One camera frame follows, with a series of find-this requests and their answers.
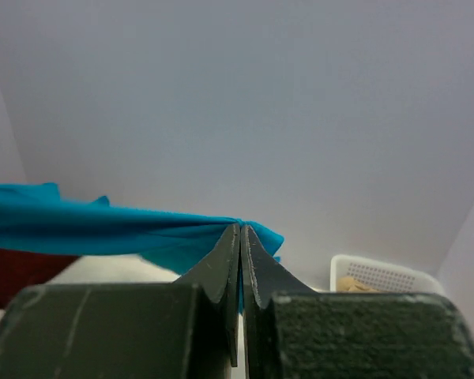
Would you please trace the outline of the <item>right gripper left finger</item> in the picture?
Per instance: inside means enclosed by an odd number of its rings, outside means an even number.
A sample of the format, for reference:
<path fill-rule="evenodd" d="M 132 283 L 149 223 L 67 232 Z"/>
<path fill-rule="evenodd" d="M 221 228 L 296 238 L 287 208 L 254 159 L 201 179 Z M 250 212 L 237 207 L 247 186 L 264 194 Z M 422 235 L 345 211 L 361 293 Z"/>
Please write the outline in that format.
<path fill-rule="evenodd" d="M 0 378 L 228 378 L 240 228 L 172 283 L 27 287 L 0 320 Z"/>

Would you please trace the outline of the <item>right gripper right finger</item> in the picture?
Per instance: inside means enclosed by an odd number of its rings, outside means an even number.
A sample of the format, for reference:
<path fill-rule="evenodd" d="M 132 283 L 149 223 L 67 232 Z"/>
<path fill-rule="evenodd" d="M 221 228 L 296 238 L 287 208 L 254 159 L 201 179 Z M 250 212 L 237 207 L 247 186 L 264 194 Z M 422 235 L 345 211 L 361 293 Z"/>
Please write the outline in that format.
<path fill-rule="evenodd" d="M 474 340 L 447 298 L 318 293 L 241 230 L 249 378 L 474 378 Z"/>

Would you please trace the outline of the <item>blue t shirt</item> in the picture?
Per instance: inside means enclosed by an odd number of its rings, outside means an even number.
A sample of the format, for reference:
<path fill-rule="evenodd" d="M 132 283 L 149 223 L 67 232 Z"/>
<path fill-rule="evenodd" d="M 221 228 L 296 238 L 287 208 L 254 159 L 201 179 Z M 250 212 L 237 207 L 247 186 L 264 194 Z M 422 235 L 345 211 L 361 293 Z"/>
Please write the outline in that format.
<path fill-rule="evenodd" d="M 0 249 L 66 256 L 135 254 L 179 276 L 245 221 L 65 199 L 54 183 L 0 184 Z"/>

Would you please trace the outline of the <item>beige folded t shirt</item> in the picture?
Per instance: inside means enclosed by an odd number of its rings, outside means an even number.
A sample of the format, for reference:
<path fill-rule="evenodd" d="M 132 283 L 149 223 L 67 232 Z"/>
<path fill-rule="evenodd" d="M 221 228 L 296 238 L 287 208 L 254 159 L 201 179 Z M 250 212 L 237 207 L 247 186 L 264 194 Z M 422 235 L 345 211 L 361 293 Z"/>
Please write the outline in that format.
<path fill-rule="evenodd" d="M 337 280 L 336 291 L 347 291 L 347 292 L 367 292 L 367 293 L 378 293 L 379 290 L 374 289 L 371 286 L 366 285 L 358 281 L 352 276 L 344 276 Z"/>

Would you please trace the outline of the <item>white plastic basket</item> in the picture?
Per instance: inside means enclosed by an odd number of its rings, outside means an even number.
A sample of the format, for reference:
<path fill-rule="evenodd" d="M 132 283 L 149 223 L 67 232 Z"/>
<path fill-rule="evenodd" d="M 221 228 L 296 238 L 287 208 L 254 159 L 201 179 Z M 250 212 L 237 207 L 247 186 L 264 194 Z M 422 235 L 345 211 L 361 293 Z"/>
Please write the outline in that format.
<path fill-rule="evenodd" d="M 337 254 L 330 263 L 329 289 L 338 291 L 337 284 L 344 277 L 351 277 L 377 291 L 445 294 L 442 285 L 424 272 L 365 257 Z"/>

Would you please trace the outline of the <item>folded maroon t shirt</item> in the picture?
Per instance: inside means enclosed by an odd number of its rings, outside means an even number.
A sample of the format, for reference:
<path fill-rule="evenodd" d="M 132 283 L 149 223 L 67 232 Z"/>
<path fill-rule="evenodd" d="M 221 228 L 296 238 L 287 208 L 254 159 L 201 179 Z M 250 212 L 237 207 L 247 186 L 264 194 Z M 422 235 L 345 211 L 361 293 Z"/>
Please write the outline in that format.
<path fill-rule="evenodd" d="M 47 283 L 79 259 L 0 249 L 0 310 L 25 287 Z"/>

